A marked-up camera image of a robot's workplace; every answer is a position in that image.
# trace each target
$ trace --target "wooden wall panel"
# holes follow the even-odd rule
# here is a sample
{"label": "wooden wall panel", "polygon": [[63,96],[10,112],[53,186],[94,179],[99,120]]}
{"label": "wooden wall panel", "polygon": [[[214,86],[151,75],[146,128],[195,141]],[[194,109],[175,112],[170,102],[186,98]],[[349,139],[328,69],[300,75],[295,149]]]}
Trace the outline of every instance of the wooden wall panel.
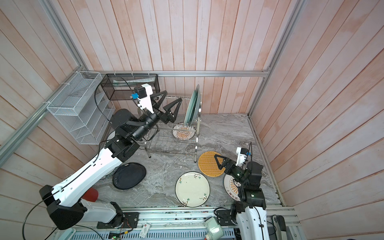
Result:
{"label": "wooden wall panel", "polygon": [[[106,28],[105,19],[98,21],[98,27]],[[0,42],[0,144],[4,144],[78,64],[39,0],[1,1]],[[52,115],[41,121],[0,169],[0,229],[5,237],[22,239],[22,222],[41,201],[40,188],[61,182],[93,155],[92,147],[77,144]],[[26,235],[44,239],[52,227],[41,204],[27,220]]]}
{"label": "wooden wall panel", "polygon": [[[53,3],[88,68],[95,71],[263,70],[297,0]],[[261,80],[188,77],[164,82],[166,90],[178,96],[191,96],[199,84],[203,113],[246,113]]]}
{"label": "wooden wall panel", "polygon": [[382,0],[307,2],[252,115],[308,239],[384,229],[383,11]]}

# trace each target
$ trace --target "white plate with floral pattern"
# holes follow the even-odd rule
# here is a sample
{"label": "white plate with floral pattern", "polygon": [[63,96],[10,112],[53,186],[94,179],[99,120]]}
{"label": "white plate with floral pattern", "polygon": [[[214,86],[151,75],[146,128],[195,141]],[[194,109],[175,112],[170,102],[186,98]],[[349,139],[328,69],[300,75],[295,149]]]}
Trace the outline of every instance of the white plate with floral pattern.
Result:
{"label": "white plate with floral pattern", "polygon": [[177,199],[187,207],[203,205],[210,193],[208,180],[198,172],[181,175],[175,186]]}
{"label": "white plate with floral pattern", "polygon": [[240,183],[234,181],[234,178],[231,175],[226,174],[223,180],[223,185],[227,194],[236,201],[240,201],[238,196],[238,187],[241,186]]}

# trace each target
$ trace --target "black cable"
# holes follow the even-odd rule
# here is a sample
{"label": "black cable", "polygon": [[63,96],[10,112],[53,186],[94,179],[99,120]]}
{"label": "black cable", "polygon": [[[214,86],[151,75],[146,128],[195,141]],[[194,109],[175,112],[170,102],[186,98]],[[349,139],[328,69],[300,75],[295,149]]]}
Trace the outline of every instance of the black cable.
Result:
{"label": "black cable", "polygon": [[24,228],[25,228],[25,222],[26,222],[26,219],[28,218],[28,216],[31,214],[31,212],[33,211],[33,209],[35,209],[35,207],[37,207],[40,203],[44,202],[45,200],[47,200],[49,197],[55,195],[56,193],[58,193],[59,191],[55,192],[54,194],[51,194],[49,195],[48,197],[44,198],[43,200],[41,200],[38,204],[36,204],[30,211],[29,213],[26,215],[25,219],[24,219],[24,222],[23,222],[23,226],[22,226],[22,235],[23,235],[23,240],[26,240],[25,239],[25,235],[24,235]]}
{"label": "black cable", "polygon": [[273,223],[271,223],[270,221],[267,221],[267,222],[269,222],[270,224],[272,224],[273,228],[275,229],[274,233],[270,234],[270,236],[272,236],[273,234],[276,234],[276,227],[275,227],[275,225],[274,225]]}
{"label": "black cable", "polygon": [[157,128],[157,130],[152,135],[152,137],[150,137],[148,140],[143,137],[145,141],[150,141],[150,140],[152,140],[155,137],[155,135],[159,132],[159,126],[157,124],[156,124],[156,128]]}
{"label": "black cable", "polygon": [[260,228],[262,229],[262,237],[263,237],[263,239],[264,239],[264,233],[263,233],[263,227],[262,227],[262,225],[263,225],[263,223],[262,223],[262,218],[260,217],[260,213],[259,213],[259,211],[257,210],[256,207],[255,207],[255,209],[256,209],[256,211],[257,211],[257,215],[259,215],[259,219],[260,219]]}
{"label": "black cable", "polygon": [[94,230],[93,228],[90,228],[90,227],[86,227],[86,228],[91,229],[92,231],[94,231],[95,233],[97,233],[97,235],[99,235],[99,237],[100,237],[102,240],[104,240],[104,238],[103,238],[98,232],[96,232],[96,230]]}
{"label": "black cable", "polygon": [[99,111],[100,111],[101,114],[105,117],[105,119],[107,119],[108,122],[110,122],[111,120],[108,119],[107,116],[103,113],[103,111],[99,108],[99,105],[97,104],[97,101],[96,101],[96,91],[97,91],[97,88],[102,84],[102,82],[103,82],[103,81],[101,81],[101,82],[97,85],[97,87],[96,87],[96,89],[95,89],[95,92],[93,93],[93,98],[94,98],[94,100],[95,100],[95,104],[96,104],[97,109],[99,109]]}
{"label": "black cable", "polygon": [[[95,161],[93,161],[93,163],[96,162],[97,158],[98,158],[99,155],[100,155],[100,144],[101,144],[102,142],[106,142],[106,141],[108,141],[108,140],[101,141],[101,142],[99,143],[99,153],[98,153],[98,155],[97,155]],[[65,188],[66,186],[68,186],[68,185],[71,184],[73,181],[75,181],[81,174],[83,174],[83,173],[84,173],[89,167],[91,167],[91,166],[92,166],[92,165],[89,165],[88,167],[86,167],[86,168],[85,168],[79,175],[77,175],[74,179],[72,179],[69,183],[67,183],[64,187],[62,187],[62,188],[61,188],[61,191],[63,191],[64,188]],[[55,195],[55,194],[58,193],[58,192],[60,192],[60,191],[57,191],[57,192],[55,192],[55,193],[49,195],[49,196],[46,197],[45,199],[41,200],[41,201],[40,201],[38,204],[36,204],[36,205],[29,211],[29,213],[26,215],[26,217],[25,217],[25,219],[24,219],[24,222],[23,222],[23,226],[22,226],[23,240],[26,240],[26,239],[25,239],[25,235],[24,235],[24,228],[25,228],[25,222],[26,222],[28,216],[30,215],[30,213],[31,213],[31,212],[33,211],[33,209],[35,209],[35,207],[37,207],[40,203],[44,202],[46,199],[48,199],[49,197],[52,197],[53,195]]]}
{"label": "black cable", "polygon": [[249,148],[250,148],[250,150],[251,150],[251,162],[252,162],[252,153],[253,153],[253,151],[252,151],[252,142],[250,142],[250,146],[249,146]]}
{"label": "black cable", "polygon": [[93,163],[95,163],[96,160],[97,160],[97,158],[99,158],[99,155],[100,155],[100,144],[101,144],[102,142],[106,142],[106,141],[109,141],[109,140],[105,140],[105,141],[101,141],[101,142],[99,142],[99,153],[97,154],[97,157],[96,157],[95,161],[93,161]]}
{"label": "black cable", "polygon": [[252,162],[252,154],[250,154],[251,152],[252,152],[252,142],[249,143],[248,153],[247,153],[247,157],[245,158],[245,161],[247,161],[248,156],[251,155],[251,162]]}
{"label": "black cable", "polygon": [[57,229],[57,227],[44,240],[47,240],[53,234],[53,232],[56,231],[56,229]]}

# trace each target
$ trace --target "white plate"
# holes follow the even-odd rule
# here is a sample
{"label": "white plate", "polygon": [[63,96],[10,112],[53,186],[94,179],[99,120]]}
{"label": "white plate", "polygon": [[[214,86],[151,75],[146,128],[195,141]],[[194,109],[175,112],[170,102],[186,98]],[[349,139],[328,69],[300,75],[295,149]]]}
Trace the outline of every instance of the white plate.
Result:
{"label": "white plate", "polygon": [[187,172],[181,175],[175,186],[177,199],[187,207],[203,205],[210,192],[208,180],[198,172]]}
{"label": "white plate", "polygon": [[240,198],[237,195],[238,194],[237,187],[241,186],[240,183],[236,181],[233,182],[233,177],[231,175],[226,174],[223,180],[223,185],[224,185],[225,191],[233,200],[240,201]]}
{"label": "white plate", "polygon": [[183,131],[183,130],[195,130],[193,126],[188,127],[188,126],[183,126],[178,124],[174,126],[173,129],[175,130],[172,130],[172,135],[178,140],[182,140],[182,141],[190,140],[195,135],[195,132]]}

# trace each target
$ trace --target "dish rack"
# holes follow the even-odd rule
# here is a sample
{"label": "dish rack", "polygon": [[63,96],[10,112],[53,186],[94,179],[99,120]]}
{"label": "dish rack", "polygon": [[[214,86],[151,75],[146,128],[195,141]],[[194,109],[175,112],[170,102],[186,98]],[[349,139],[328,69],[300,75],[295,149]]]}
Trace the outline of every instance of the dish rack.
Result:
{"label": "dish rack", "polygon": [[115,111],[102,88],[96,89],[100,82],[100,73],[78,72],[47,107],[79,144],[99,144],[108,125],[105,116],[110,119]]}
{"label": "dish rack", "polygon": [[[147,152],[148,157],[151,157],[151,153],[166,153],[172,155],[179,156],[190,156],[194,157],[194,162],[197,162],[197,148],[199,141],[199,130],[200,130],[200,121],[201,121],[201,105],[200,101],[197,119],[195,119],[190,127],[193,130],[183,130],[194,132],[194,136],[189,140],[179,140],[173,135],[173,131],[175,131],[174,127],[177,125],[183,125],[184,117],[189,105],[190,98],[189,97],[179,97],[179,96],[166,96],[166,99],[161,104],[164,107],[166,104],[171,103],[172,101],[182,98],[182,104],[179,109],[179,113],[177,114],[176,121],[174,123],[169,122],[167,124],[163,122],[159,122],[157,124],[159,128],[159,132],[154,136],[154,138],[150,141],[144,140],[144,148]],[[152,128],[146,135],[146,139],[149,139],[155,132],[156,128]]]}

